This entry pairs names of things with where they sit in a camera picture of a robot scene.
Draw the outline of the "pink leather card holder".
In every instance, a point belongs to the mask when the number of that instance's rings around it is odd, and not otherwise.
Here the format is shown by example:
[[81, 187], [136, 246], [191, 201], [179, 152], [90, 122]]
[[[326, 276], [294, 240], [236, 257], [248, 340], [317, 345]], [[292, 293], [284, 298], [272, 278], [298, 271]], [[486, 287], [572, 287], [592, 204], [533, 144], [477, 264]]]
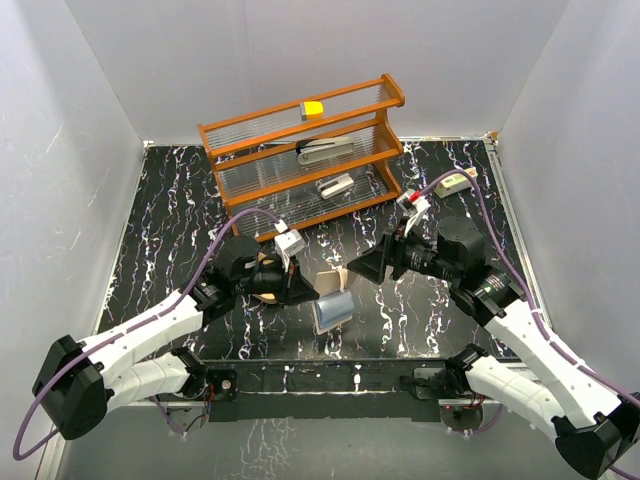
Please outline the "pink leather card holder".
[[317, 334], [324, 334], [353, 318], [355, 304], [351, 285], [350, 272], [346, 268], [317, 273], [314, 288], [319, 298], [312, 307]]

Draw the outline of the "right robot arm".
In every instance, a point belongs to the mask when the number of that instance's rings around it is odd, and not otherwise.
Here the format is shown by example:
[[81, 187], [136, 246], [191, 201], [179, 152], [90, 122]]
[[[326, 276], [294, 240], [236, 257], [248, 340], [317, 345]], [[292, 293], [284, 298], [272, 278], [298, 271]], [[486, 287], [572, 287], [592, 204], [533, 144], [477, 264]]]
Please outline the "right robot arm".
[[485, 249], [485, 237], [468, 218], [441, 220], [434, 244], [402, 220], [348, 268], [376, 284], [406, 271], [446, 281], [454, 304], [506, 344], [535, 378], [515, 373], [469, 344], [436, 374], [442, 388], [460, 397], [474, 392], [499, 401], [549, 437], [578, 474], [598, 479], [639, 440], [639, 395], [597, 379], [545, 328], [523, 288], [489, 264]]

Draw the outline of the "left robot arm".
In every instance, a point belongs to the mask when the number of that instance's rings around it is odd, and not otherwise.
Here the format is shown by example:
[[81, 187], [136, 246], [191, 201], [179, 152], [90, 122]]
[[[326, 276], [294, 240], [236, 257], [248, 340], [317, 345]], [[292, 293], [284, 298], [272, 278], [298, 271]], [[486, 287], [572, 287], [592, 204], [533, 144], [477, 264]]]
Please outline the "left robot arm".
[[101, 334], [55, 341], [33, 387], [57, 432], [66, 440], [94, 429], [115, 409], [162, 394], [194, 399], [206, 389], [207, 369], [185, 347], [153, 354], [231, 312], [239, 297], [271, 294], [279, 306], [318, 299], [296, 262], [277, 261], [230, 278], [209, 267], [194, 285], [185, 285], [133, 319]]

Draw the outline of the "beige card box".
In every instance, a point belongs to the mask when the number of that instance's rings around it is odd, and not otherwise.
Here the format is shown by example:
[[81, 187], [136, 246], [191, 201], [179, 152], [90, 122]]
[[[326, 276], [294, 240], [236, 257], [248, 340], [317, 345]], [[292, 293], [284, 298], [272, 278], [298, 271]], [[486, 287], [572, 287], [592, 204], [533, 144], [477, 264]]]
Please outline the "beige card box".
[[263, 303], [277, 304], [276, 293], [280, 290], [282, 275], [282, 265], [276, 258], [259, 252], [249, 275], [249, 294]]

